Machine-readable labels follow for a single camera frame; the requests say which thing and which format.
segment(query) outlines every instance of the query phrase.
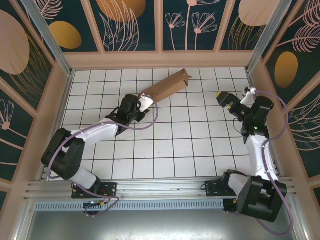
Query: enclosure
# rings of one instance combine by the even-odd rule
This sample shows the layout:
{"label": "enclosure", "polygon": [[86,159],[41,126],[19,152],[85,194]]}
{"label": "enclosure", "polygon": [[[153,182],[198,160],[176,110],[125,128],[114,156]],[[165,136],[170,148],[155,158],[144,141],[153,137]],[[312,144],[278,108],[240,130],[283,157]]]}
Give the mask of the enclosure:
{"label": "enclosure", "polygon": [[[277,239],[223,212],[234,197],[201,190],[228,169],[251,172],[242,124],[216,99],[242,100],[250,86],[289,111],[270,148],[294,219],[285,239],[318,239],[319,16],[319,0],[1,1],[0,238]],[[81,166],[117,183],[120,197],[102,221],[87,219],[88,199],[72,199],[70,183],[49,180],[41,163],[54,133],[95,124],[126,94],[182,69],[188,86],[158,103],[152,127],[84,149]],[[262,95],[274,103],[273,138],[286,108]],[[156,112],[130,126],[150,125]],[[286,210],[268,226],[285,232]]]}

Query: cardboard box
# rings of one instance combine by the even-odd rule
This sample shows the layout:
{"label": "cardboard box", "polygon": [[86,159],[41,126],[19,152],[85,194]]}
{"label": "cardboard box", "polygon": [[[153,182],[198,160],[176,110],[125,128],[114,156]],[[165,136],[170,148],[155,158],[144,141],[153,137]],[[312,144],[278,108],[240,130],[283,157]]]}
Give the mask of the cardboard box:
{"label": "cardboard box", "polygon": [[152,97],[156,103],[159,103],[160,101],[188,87],[190,78],[191,76],[188,75],[187,71],[182,69],[146,90],[143,90],[139,94],[139,97],[142,94],[146,94]]}

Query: black bracket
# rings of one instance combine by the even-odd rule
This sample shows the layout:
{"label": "black bracket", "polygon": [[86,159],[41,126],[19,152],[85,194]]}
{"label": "black bracket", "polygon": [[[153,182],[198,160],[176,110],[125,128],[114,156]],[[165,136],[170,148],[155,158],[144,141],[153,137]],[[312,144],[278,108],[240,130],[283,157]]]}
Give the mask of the black bracket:
{"label": "black bracket", "polygon": [[[98,195],[115,197],[117,194],[117,183],[116,182],[102,182]],[[72,199],[99,199],[101,197],[92,196],[86,192],[83,192],[78,186],[72,185]]]}
{"label": "black bracket", "polygon": [[222,178],[212,181],[205,181],[204,186],[207,197],[237,197],[235,192],[224,184]]}

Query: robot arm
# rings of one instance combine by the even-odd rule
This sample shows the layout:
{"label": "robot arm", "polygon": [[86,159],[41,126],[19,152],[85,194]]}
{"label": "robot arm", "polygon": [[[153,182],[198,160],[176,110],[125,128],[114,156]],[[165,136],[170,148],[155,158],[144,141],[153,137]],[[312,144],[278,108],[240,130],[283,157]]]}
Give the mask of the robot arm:
{"label": "robot arm", "polygon": [[[127,128],[118,126],[117,124],[129,126],[134,121],[140,122],[149,112],[148,108],[152,104],[153,101],[145,95],[142,95],[139,99],[135,95],[127,94],[122,100],[120,107],[114,109],[111,114],[100,121],[101,125],[77,135],[68,142],[64,146],[65,149],[59,152],[51,169],[64,180],[71,180],[90,190],[92,193],[97,194],[100,190],[101,180],[81,166],[84,148],[120,135]],[[49,143],[41,159],[42,163],[48,166],[62,142],[71,135],[81,131],[81,129],[73,131],[67,131],[64,128],[59,129]]]}
{"label": "robot arm", "polygon": [[[265,168],[261,149],[263,143],[269,138],[268,128],[265,126],[267,116],[274,107],[274,103],[267,97],[257,96],[251,108],[245,105],[249,98],[256,93],[255,88],[245,88],[241,101],[228,92],[219,92],[216,96],[222,107],[228,107],[229,112],[242,122],[241,135],[250,158],[250,177],[234,170],[228,170],[223,174],[224,188],[230,188],[237,196],[236,210],[257,219],[274,222],[283,204],[279,194],[274,189],[267,171],[270,173],[281,193],[286,196],[287,187],[278,181],[274,170],[272,158],[269,154],[269,144],[266,151]],[[226,211],[234,212],[235,206],[224,206]]]}

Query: white grid floor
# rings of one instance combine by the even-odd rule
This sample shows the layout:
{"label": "white grid floor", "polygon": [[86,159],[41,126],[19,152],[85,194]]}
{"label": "white grid floor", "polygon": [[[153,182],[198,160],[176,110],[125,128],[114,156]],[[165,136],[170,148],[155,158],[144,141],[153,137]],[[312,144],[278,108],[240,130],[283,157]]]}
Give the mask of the white grid floor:
{"label": "white grid floor", "polygon": [[[62,127],[85,128],[118,107],[126,94],[139,94],[181,68],[77,71]],[[157,123],[85,148],[82,166],[102,180],[221,176],[227,169],[250,174],[248,151],[233,127],[234,116],[219,106],[216,93],[242,98],[245,70],[186,68],[189,86],[161,101]],[[156,110],[140,123],[153,121]],[[235,122],[240,131],[241,123]]]}

